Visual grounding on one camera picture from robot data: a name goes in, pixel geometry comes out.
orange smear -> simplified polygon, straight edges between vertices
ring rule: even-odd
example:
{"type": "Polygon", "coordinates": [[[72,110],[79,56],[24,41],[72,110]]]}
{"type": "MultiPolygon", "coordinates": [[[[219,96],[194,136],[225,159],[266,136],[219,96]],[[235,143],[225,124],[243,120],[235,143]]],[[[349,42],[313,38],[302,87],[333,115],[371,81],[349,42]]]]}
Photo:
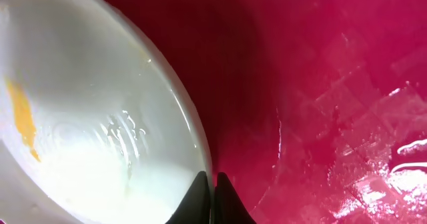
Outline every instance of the orange smear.
{"type": "Polygon", "coordinates": [[[31,114],[31,106],[24,90],[12,81],[6,80],[7,90],[12,98],[15,125],[22,136],[22,142],[30,148],[32,156],[40,161],[39,154],[34,148],[36,128],[31,114]]]}

wet surface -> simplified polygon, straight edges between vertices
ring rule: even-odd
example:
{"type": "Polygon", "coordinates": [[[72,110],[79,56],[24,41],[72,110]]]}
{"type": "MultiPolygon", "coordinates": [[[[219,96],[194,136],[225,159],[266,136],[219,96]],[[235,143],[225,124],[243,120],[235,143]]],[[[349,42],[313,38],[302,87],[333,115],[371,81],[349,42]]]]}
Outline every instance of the wet surface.
{"type": "Polygon", "coordinates": [[[257,223],[427,222],[427,0],[106,0],[257,223]]]}

red surface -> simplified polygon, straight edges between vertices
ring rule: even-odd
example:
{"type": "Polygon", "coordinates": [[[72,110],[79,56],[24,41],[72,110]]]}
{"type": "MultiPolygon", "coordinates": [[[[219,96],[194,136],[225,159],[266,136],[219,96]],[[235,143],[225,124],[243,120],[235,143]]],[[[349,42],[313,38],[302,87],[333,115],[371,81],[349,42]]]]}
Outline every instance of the red surface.
{"type": "Polygon", "coordinates": [[[258,223],[427,223],[427,147],[400,148],[427,138],[427,0],[106,1],[169,60],[258,223]]]}

glossy red tablecloth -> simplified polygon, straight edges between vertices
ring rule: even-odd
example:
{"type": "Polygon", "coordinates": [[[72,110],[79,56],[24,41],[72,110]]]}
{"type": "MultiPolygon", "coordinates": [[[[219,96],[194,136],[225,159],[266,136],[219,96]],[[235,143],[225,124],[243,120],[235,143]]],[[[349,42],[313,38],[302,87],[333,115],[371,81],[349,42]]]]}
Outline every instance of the glossy red tablecloth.
{"type": "Polygon", "coordinates": [[[258,223],[427,223],[427,0],[106,1],[258,223]]]}

white plate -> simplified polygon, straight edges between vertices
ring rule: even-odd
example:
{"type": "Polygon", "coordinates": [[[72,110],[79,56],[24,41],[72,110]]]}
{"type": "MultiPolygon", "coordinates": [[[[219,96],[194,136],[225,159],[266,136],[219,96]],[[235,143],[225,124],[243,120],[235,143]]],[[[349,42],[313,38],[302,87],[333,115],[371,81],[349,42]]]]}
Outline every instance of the white plate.
{"type": "Polygon", "coordinates": [[[209,174],[183,85],[102,0],[0,0],[0,74],[0,219],[165,223],[209,174]]]}

